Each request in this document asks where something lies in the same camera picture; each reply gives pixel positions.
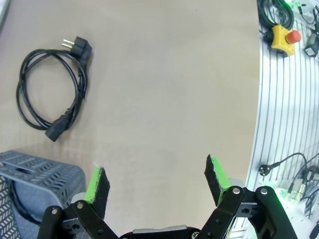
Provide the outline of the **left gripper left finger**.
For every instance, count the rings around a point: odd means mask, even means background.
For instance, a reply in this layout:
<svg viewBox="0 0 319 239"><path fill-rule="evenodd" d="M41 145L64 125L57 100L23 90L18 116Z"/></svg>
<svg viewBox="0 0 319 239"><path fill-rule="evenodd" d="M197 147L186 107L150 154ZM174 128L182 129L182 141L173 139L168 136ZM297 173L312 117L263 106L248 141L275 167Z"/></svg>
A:
<svg viewBox="0 0 319 239"><path fill-rule="evenodd" d="M84 199L66 209L48 207L39 227L38 239L75 239L86 233L92 239L116 239L117 235L104 222L110 183L105 169L94 170Z"/></svg>

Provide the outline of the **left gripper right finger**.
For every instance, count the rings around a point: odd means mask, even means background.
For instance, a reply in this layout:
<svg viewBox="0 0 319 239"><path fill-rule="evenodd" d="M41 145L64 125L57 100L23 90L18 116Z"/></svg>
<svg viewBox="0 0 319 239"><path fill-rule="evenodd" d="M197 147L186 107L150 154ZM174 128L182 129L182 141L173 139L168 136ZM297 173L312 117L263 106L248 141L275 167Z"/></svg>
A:
<svg viewBox="0 0 319 239"><path fill-rule="evenodd" d="M237 218L247 218L259 239L295 239L297 234L275 190L255 191L231 185L219 161L207 156L204 171L216 208L198 234L200 239L225 239Z"/></svg>

